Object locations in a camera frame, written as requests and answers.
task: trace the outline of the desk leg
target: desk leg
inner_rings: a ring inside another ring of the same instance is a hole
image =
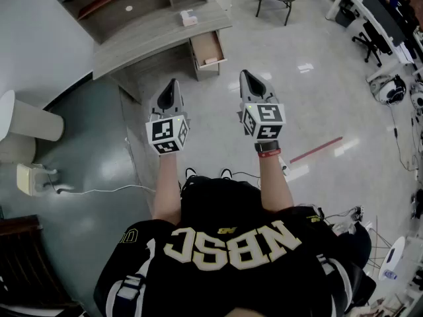
[[[341,0],[335,0],[332,7],[329,9],[328,14],[326,14],[326,19],[330,20],[333,17],[333,14],[335,13],[335,9],[339,6]]]
[[[392,73],[393,71],[396,71],[398,68],[402,67],[403,64],[398,61],[398,59],[391,60],[388,63],[384,63],[382,68],[380,68],[378,71],[376,71],[374,74],[370,75],[368,78],[366,78],[367,82],[372,82],[372,80],[376,79],[377,77],[381,75],[388,75]]]
[[[412,75],[413,76],[415,76],[415,75],[417,75],[417,74],[419,74],[419,73],[421,73],[421,72],[423,72],[423,67],[422,68],[419,68],[419,69],[417,69]]]

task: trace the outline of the white box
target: white box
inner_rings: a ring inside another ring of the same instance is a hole
[[[188,124],[183,115],[147,122],[148,143],[158,155],[182,151],[188,135]]]
[[[282,126],[286,124],[283,104],[246,103],[242,123],[246,133],[257,141],[272,141],[279,137]]]

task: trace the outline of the open drawer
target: open drawer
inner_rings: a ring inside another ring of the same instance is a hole
[[[219,36],[216,32],[208,32],[194,36],[190,41],[198,68],[209,67],[227,60],[223,54]],[[217,61],[206,64],[207,59],[212,59],[214,57]]]

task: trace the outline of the black jersey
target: black jersey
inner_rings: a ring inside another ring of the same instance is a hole
[[[145,221],[123,235],[95,290],[104,316],[332,316],[322,258],[342,255],[313,208],[268,213],[256,188],[228,180],[182,198],[179,226]]]

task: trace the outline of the wristwatch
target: wristwatch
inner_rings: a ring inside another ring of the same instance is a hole
[[[254,144],[254,148],[256,149],[259,157],[270,157],[280,154],[279,142],[277,140],[269,142],[257,142]]]

